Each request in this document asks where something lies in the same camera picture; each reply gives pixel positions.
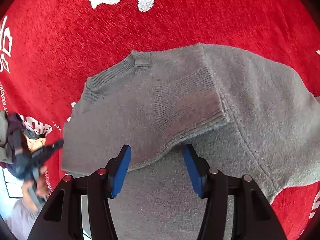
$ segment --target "folded sweater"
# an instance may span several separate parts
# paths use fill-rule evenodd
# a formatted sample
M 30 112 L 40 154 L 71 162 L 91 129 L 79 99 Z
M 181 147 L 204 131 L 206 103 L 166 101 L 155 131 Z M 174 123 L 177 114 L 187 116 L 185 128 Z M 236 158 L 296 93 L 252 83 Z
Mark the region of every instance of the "folded sweater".
M 204 202 L 179 146 L 170 151 L 180 142 L 226 175 L 252 175 L 270 201 L 320 179 L 319 103 L 290 67 L 227 46 L 132 52 L 87 80 L 64 137 L 62 168 L 79 174 L 132 146 L 131 172 L 110 201 L 120 238 L 196 237 Z

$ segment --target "silver rivet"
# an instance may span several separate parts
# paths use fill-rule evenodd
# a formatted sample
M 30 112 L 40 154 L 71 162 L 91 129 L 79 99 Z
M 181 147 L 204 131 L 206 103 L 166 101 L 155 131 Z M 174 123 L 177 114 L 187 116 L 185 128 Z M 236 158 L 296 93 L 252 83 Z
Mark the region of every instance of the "silver rivet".
M 210 169 L 209 169 L 209 172 L 210 172 L 211 174 L 217 174 L 217 173 L 219 172 L 219 170 L 218 170 L 217 168 L 210 168 Z
M 99 175 L 103 175 L 103 174 L 106 174 L 107 170 L 105 168 L 101 168 L 101 169 L 98 169 L 97 173 Z
M 252 180 L 251 176 L 249 176 L 249 175 L 244 175 L 243 178 L 247 182 L 250 182 Z
M 66 175 L 66 176 L 63 177 L 63 181 L 65 181 L 65 182 L 68 182 L 68 181 L 70 181 L 71 179 L 72 179 L 72 176 L 71 176 L 71 175 Z

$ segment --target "red fabric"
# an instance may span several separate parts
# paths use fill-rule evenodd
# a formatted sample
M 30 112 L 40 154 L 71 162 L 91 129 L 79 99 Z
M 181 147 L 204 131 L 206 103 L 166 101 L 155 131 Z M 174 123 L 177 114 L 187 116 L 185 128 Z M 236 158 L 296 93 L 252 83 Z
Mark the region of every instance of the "red fabric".
M 89 0 L 15 0 L 5 24 L 13 37 L 11 56 L 4 54 L 10 73 L 3 68 L 0 75 L 6 110 L 51 125 L 48 143 L 55 141 L 87 77 L 130 50 L 198 42 L 247 49 L 284 63 L 320 96 L 320 32 L 299 0 L 155 0 L 146 12 L 137 4 L 121 0 L 94 9 Z M 53 186 L 64 174 L 57 172 L 59 161 L 56 154 L 48 162 Z M 273 203 L 290 240 L 307 223 L 315 188 L 284 190 Z

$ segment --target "ribbed neckline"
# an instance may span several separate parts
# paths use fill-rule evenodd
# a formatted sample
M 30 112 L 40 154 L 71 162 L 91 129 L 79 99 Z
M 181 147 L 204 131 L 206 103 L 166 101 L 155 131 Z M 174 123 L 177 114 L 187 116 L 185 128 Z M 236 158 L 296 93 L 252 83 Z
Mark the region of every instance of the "ribbed neckline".
M 94 104 L 101 95 L 95 94 L 93 90 L 126 73 L 132 68 L 151 69 L 151 53 L 132 51 L 129 56 L 116 65 L 100 72 L 99 74 L 87 78 L 87 82 L 82 93 L 82 98 Z

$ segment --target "pile of clothes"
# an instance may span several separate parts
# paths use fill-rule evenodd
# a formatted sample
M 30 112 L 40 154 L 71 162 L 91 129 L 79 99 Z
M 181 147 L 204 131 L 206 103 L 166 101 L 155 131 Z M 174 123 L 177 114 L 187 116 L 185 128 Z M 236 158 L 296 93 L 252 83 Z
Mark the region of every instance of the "pile of clothes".
M 34 168 L 43 166 L 62 146 L 63 140 L 45 146 L 45 134 L 26 129 L 18 114 L 6 116 L 0 111 L 1 167 L 17 179 L 28 179 Z

